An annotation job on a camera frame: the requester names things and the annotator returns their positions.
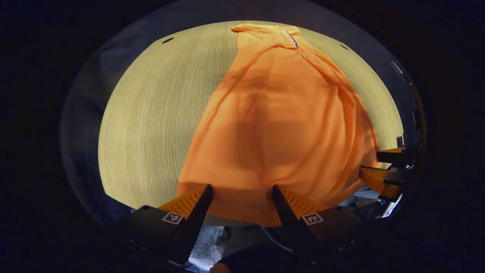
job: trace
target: wooden table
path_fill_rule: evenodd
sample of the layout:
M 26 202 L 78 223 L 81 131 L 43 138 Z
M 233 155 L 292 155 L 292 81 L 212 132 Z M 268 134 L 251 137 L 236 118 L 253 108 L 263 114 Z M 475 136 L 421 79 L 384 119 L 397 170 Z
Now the wooden table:
M 99 133 L 99 170 L 106 194 L 134 208 L 158 207 L 176 197 L 192 135 L 236 57 L 237 33 L 230 28 L 240 23 L 285 26 L 232 21 L 191 28 L 154 42 L 126 70 L 110 97 Z M 396 148 L 403 126 L 377 74 L 345 44 L 300 31 L 302 38 L 332 58 L 354 86 L 381 150 Z M 208 215 L 205 224 L 245 223 Z

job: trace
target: dark background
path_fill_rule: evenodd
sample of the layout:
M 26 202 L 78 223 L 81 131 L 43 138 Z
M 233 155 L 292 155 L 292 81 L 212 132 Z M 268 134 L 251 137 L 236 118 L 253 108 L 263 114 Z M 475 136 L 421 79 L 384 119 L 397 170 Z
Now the dark background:
M 324 2 L 378 29 L 413 80 L 430 128 L 426 172 L 396 220 L 379 261 L 409 267 L 477 269 L 483 257 L 481 140 L 484 108 L 483 7 L 479 2 Z M 109 268 L 116 262 L 102 228 L 67 181 L 59 150 L 63 103 L 85 60 L 161 1 L 17 1 L 2 8 L 7 95 L 3 190 L 6 271 Z

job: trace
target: orange shirt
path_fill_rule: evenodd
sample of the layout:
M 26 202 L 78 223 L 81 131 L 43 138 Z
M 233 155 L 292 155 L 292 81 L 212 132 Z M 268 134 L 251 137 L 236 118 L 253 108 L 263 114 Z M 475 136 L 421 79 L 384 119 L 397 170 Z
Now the orange shirt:
M 297 27 L 239 24 L 238 54 L 210 98 L 178 181 L 182 195 L 211 184 L 208 213 L 280 225 L 274 184 L 338 205 L 379 167 L 374 127 L 329 56 Z

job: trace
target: cable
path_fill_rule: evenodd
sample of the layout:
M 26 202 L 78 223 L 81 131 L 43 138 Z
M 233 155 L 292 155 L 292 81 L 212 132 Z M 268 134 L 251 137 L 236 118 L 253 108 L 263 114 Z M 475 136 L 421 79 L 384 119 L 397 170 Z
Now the cable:
M 363 187 L 363 188 L 361 188 L 360 190 L 356 191 L 356 193 L 370 192 L 370 191 L 361 191 L 361 190 L 363 190 L 363 189 L 368 189 L 368 188 L 369 188 L 369 186 L 367 186 L 367 187 Z
M 275 243 L 277 246 L 281 247 L 282 249 L 290 252 L 291 254 L 294 254 L 293 249 L 278 243 L 275 239 L 273 239 L 273 237 L 269 234 L 269 232 L 264 227 L 261 227 L 261 229 L 264 231 L 264 233 L 266 233 L 266 235 L 268 235 L 268 237 L 270 238 L 271 241 L 273 241 L 273 243 Z
M 212 266 L 214 266 L 215 265 L 215 246 L 214 246 L 215 245 L 215 241 L 214 241 L 214 235 L 212 235 L 210 239 L 212 241 L 212 243 L 211 243 L 211 245 L 212 245 Z

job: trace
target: person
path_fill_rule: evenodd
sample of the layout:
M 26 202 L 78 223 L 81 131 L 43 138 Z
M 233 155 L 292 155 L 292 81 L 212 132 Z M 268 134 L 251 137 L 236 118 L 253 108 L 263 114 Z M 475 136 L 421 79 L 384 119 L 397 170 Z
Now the person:
M 210 273 L 296 272 L 298 267 L 281 226 L 225 227 L 216 244 L 223 245 L 224 252 Z

